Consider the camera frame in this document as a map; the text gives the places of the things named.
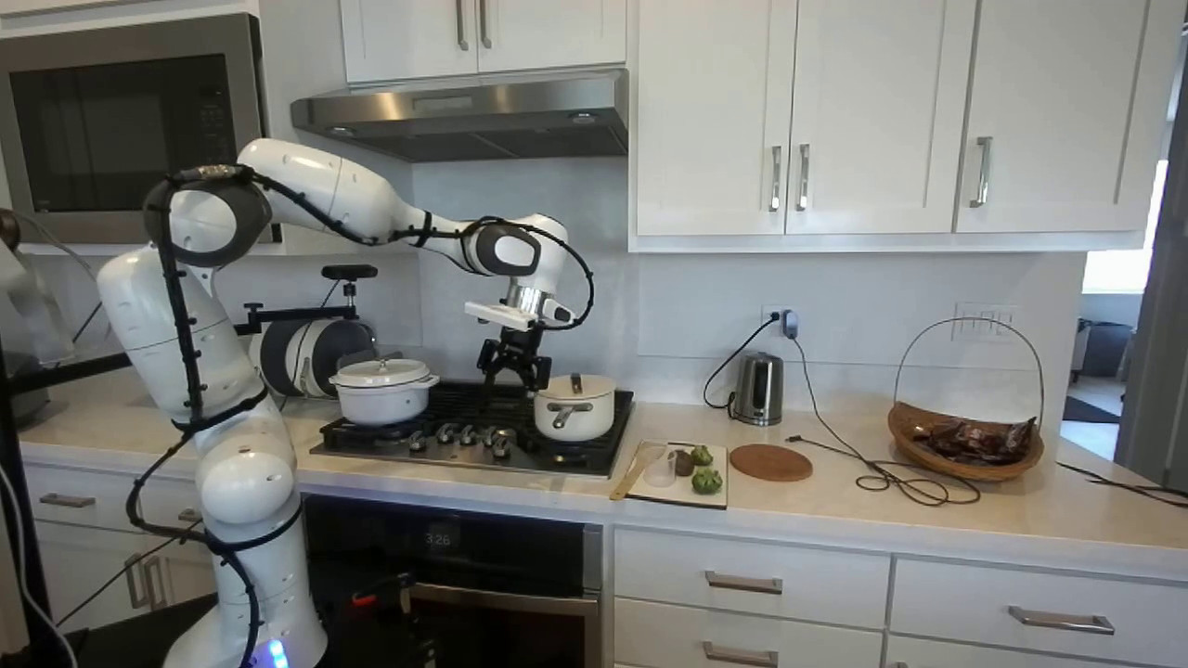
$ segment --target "pot lid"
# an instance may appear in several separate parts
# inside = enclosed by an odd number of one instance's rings
[[[548,387],[538,393],[548,403],[590,403],[609,398],[617,387],[605,376],[552,376]]]
[[[430,378],[423,359],[359,359],[339,367],[334,387],[403,387]]]

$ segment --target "gas stovetop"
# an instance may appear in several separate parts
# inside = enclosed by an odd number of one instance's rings
[[[609,474],[632,420],[632,393],[617,389],[617,424],[594,440],[552,440],[533,429],[521,387],[438,383],[423,417],[386,425],[334,420],[310,453],[377,455],[438,467],[538,467]]]

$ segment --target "appliance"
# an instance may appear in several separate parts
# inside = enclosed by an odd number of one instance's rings
[[[0,150],[24,242],[144,242],[140,201],[262,137],[251,13],[0,42]]]
[[[732,420],[781,424],[784,420],[784,359],[753,352],[741,359],[741,378],[732,398]]]
[[[609,474],[632,420],[632,393],[617,389],[613,425],[594,440],[548,440],[533,429],[533,403],[521,387],[438,383],[423,417],[364,425],[334,420],[310,453],[377,455],[433,467],[527,467]]]
[[[621,65],[461,73],[308,96],[298,130],[399,159],[622,157]]]
[[[305,528],[325,668],[602,665],[602,528],[342,496],[305,496]]]

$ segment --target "white pot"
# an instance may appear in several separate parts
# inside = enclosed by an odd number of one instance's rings
[[[594,440],[617,424],[617,387],[602,376],[552,376],[532,409],[542,438]]]
[[[334,378],[339,409],[350,424],[403,424],[430,403],[430,376],[419,359],[359,359],[342,367]]]

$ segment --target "drawer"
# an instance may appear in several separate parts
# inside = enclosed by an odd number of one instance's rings
[[[878,668],[878,632],[816,628],[773,615],[680,610],[617,596],[617,659],[639,668],[691,665],[841,665]]]
[[[925,641],[925,639],[888,639],[888,668],[1118,668],[1101,659],[1071,659],[1049,654]]]
[[[891,556],[617,532],[617,595],[883,628]]]
[[[127,493],[133,474],[24,467],[32,521],[130,532]],[[198,513],[198,491],[175,479],[149,479],[140,513],[151,522],[184,522]]]
[[[1183,665],[1188,585],[898,559],[891,632],[1131,665]]]

